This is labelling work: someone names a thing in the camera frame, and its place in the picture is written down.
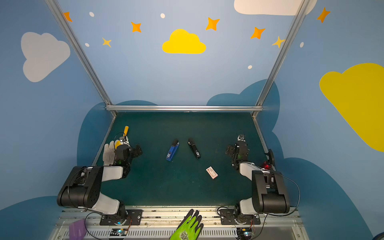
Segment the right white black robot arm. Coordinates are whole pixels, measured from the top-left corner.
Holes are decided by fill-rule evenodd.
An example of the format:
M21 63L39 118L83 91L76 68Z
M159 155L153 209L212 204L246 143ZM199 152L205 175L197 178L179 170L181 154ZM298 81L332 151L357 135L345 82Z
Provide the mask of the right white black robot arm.
M226 154L232 158L233 168L252 182L252 196L235 206L234 215L288 214L290 199L284 176L275 170L275 156L271 149L265 153L267 161L262 166L248 161L250 150L244 140L228 145Z

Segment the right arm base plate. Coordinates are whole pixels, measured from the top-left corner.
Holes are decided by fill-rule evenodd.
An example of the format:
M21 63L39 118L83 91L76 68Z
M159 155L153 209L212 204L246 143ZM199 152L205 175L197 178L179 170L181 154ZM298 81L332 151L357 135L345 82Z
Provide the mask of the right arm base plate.
M236 215L235 209L219 208L217 213L222 225L260 225L259 215Z

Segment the red white staple box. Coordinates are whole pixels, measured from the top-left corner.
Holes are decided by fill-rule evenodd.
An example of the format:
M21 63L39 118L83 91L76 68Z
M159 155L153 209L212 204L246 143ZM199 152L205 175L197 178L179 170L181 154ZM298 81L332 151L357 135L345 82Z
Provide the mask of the red white staple box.
M206 169L206 171L207 171L207 173L210 175L210 177L211 177L212 179L215 179L215 178L218 177L218 174L216 173L216 171L215 171L212 167L208 167L208 168Z

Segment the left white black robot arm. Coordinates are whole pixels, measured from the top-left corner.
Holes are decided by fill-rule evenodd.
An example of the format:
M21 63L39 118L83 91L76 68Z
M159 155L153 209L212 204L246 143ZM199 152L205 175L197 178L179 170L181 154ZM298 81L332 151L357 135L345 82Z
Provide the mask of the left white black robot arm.
M103 182L128 176L134 158L143 154L140 145L120 145L115 150L111 166L76 166L59 191L57 204L61 207L83 208L117 219L121 224L127 218L125 204L101 193Z

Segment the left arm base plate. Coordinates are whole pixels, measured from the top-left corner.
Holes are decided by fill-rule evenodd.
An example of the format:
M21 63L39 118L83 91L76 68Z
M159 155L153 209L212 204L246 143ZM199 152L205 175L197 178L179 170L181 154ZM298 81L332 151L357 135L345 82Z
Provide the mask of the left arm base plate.
M115 215L102 215L100 226L139 226L142 219L142 210L126 210L125 218Z

